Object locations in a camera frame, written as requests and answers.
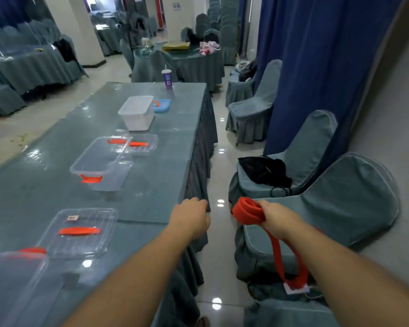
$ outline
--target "floor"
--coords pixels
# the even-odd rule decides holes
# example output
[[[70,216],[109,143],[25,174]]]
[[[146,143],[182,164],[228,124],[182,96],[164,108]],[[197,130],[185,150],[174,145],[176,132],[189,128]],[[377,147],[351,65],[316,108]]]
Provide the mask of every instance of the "floor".
[[[156,42],[161,40],[163,37],[158,37]],[[0,165],[25,149],[105,82],[130,82],[129,66],[122,55],[110,56],[106,60],[107,64],[100,68],[87,69],[89,78],[82,77],[71,86],[49,94],[45,100],[33,102],[9,117],[0,118]],[[220,93],[212,97],[218,144],[211,159],[211,178],[207,187],[212,208],[211,227],[208,231],[209,243],[197,255],[203,270],[204,285],[200,287],[196,299],[202,315],[208,316],[214,327],[241,327],[244,307],[253,302],[245,283],[236,279],[236,222],[229,212],[228,189],[238,157],[258,156],[264,147],[264,142],[235,147],[234,133],[225,130],[228,109],[224,102],[231,69],[225,68]]]

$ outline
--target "red resistance band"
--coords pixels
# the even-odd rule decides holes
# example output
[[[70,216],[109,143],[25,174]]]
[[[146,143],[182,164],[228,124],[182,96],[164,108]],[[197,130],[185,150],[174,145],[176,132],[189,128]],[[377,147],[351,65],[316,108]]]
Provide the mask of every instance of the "red resistance band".
[[[243,225],[260,225],[265,221],[265,214],[261,206],[251,198],[240,198],[233,207],[234,218]],[[281,239],[292,250],[298,263],[298,275],[293,280],[285,279],[285,269],[282,262],[279,240],[272,236],[267,230],[271,245],[273,246],[274,263],[281,279],[292,289],[301,289],[307,284],[307,275],[309,273],[306,265],[303,263],[299,253],[290,244],[288,240]]]

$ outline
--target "sticker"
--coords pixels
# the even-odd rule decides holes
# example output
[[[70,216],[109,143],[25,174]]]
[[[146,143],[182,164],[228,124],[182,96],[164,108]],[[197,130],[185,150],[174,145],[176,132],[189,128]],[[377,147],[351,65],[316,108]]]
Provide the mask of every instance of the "sticker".
[[[69,216],[67,221],[77,221],[77,219],[79,219],[79,216]]]
[[[182,7],[180,6],[180,2],[173,2],[173,10],[174,11],[182,10]]]
[[[292,289],[287,283],[284,283],[284,288],[288,295],[303,294],[311,291],[311,288],[308,285],[304,285],[303,288],[300,289]]]

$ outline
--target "hand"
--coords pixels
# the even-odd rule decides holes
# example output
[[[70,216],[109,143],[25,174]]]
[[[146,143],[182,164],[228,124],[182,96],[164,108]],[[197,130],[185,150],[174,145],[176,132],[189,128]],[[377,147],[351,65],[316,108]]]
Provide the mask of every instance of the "hand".
[[[265,213],[262,228],[270,232],[275,238],[288,238],[288,234],[304,224],[303,219],[291,209],[278,203],[258,201]]]
[[[211,220],[206,216],[207,200],[198,198],[183,200],[171,212],[170,225],[178,231],[190,232],[191,240],[201,238],[208,230]]]

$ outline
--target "blue plastic tray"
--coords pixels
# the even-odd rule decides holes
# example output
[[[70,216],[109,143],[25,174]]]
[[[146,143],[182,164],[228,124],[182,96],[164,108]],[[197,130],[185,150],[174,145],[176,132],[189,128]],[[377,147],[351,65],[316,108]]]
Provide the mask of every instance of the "blue plastic tray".
[[[153,101],[154,112],[165,112],[170,107],[171,100],[157,99],[155,101],[159,102],[159,106]]]

